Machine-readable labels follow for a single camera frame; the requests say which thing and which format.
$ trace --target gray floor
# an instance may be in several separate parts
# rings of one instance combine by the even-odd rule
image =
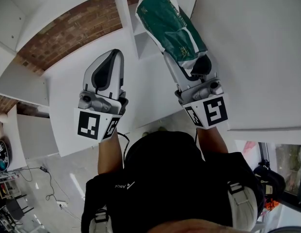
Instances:
[[[128,133],[130,139],[129,147],[140,139],[143,132],[156,131],[160,126],[169,131],[187,132],[195,136],[195,127],[185,111],[180,111],[171,116],[145,125]],[[225,133],[226,125],[219,128],[230,152],[242,151],[244,144],[229,139]],[[122,150],[127,143],[123,137],[120,138]],[[28,162],[29,167],[46,167],[52,175],[52,186],[54,187],[57,200],[66,201],[68,207],[61,210],[53,197],[46,201],[46,195],[52,193],[47,173],[39,169],[32,171],[32,181],[27,182],[22,177],[17,179],[18,185],[23,193],[27,193],[27,201],[20,203],[33,206],[34,210],[26,214],[21,220],[28,230],[33,229],[38,223],[44,225],[45,230],[39,232],[51,233],[77,233],[80,232],[80,219],[84,207],[84,196],[86,182],[93,178],[97,172],[98,149],[91,148],[71,155],[60,157],[58,154],[46,158]],[[22,171],[27,180],[31,180],[28,170]]]

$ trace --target white countertop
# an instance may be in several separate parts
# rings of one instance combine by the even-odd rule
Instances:
[[[105,35],[60,60],[44,77],[49,94],[49,115],[61,156],[93,145],[74,133],[74,108],[78,107],[86,68],[100,55],[119,49],[124,55],[124,86],[129,100],[118,132],[127,133],[152,121],[182,110],[174,92],[176,84],[162,55],[138,60],[126,29]]]

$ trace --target chair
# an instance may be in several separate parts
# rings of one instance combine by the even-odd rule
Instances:
[[[21,209],[19,203],[17,202],[17,199],[20,199],[22,197],[25,197],[26,195],[23,195],[23,196],[19,196],[19,197],[16,197],[15,199],[10,199],[10,200],[7,200],[6,201],[6,209],[8,210],[9,214],[11,215],[11,217],[16,220],[16,221],[19,221],[21,218],[23,218],[23,216],[33,210],[34,208],[31,208],[27,211],[23,211],[24,209],[28,208],[28,206],[24,207]]]

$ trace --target wire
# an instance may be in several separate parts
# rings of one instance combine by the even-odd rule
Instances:
[[[46,167],[50,170],[49,166],[48,166],[48,163],[47,163],[47,160],[45,159],[45,165]],[[68,198],[68,202],[70,203],[71,202],[71,199],[69,198],[69,196],[63,191],[63,189],[60,187],[60,185],[58,184],[57,180],[54,178],[53,176],[53,180],[55,181],[55,183],[58,185],[58,187],[60,188],[60,190],[67,196]]]
[[[54,196],[54,189],[53,189],[53,186],[51,184],[51,174],[48,171],[46,173],[49,174],[49,176],[50,176],[50,182],[49,183],[50,183],[50,186],[52,188],[52,194],[47,195],[46,200],[49,201],[50,197],[52,196],[52,197],[54,197],[55,201],[57,202],[57,198]]]
[[[198,136],[198,129],[195,130],[195,138],[194,143],[197,145],[197,136]]]
[[[31,180],[30,181],[28,181],[26,178],[24,178],[24,176],[22,175],[22,173],[21,173],[21,170],[19,171],[19,173],[21,174],[21,176],[27,181],[27,182],[31,182],[31,181],[33,181],[33,176],[32,176],[32,172],[31,172],[31,170],[29,169],[29,171],[30,171],[30,174],[31,174]]]
[[[65,207],[62,207],[62,210],[64,210],[66,213],[68,213],[69,215],[71,215],[74,219],[77,219],[78,221],[81,222],[81,219],[79,217],[77,217],[76,215],[74,215],[71,211],[69,211],[68,209],[65,209]]]
[[[31,171],[31,169],[40,169],[41,170],[41,168],[40,167],[32,167],[32,168],[22,168],[22,169],[18,169],[18,170],[14,170],[14,171],[22,171],[22,170],[29,170],[29,171]],[[52,177],[51,177],[51,174],[48,172],[48,171],[46,171],[46,173],[47,174],[49,174],[49,176],[50,176],[50,181],[49,181],[49,183],[50,183],[50,186],[51,186],[51,189],[52,189],[52,194],[49,194],[49,195],[47,195],[46,196],[46,200],[47,201],[49,201],[50,200],[50,197],[54,197],[54,199],[56,200],[56,202],[58,201],[57,200],[57,198],[54,196],[54,189],[53,189],[53,186],[52,186],[52,184],[51,184],[51,179],[52,179]],[[25,179],[27,182],[31,182],[31,181],[33,181],[33,176],[32,176],[32,173],[31,173],[31,177],[32,177],[32,179],[30,180],[30,181],[28,181],[27,179]]]
[[[125,139],[127,139],[127,145],[126,145],[126,147],[125,147],[125,151],[123,152],[123,166],[125,165],[125,157],[126,157],[126,152],[127,152],[127,147],[128,147],[128,145],[129,145],[129,143],[130,143],[130,140],[129,140],[129,138],[125,135],[125,134],[121,134],[121,133],[119,133],[119,132],[117,132],[118,133],[118,135],[121,135],[121,136],[123,136]]]

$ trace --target person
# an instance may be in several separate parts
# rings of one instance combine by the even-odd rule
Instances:
[[[123,165],[115,130],[99,144],[81,232],[250,231],[264,206],[261,183],[240,152],[228,153],[216,127],[197,129],[197,136],[201,151],[187,133],[150,133]]]

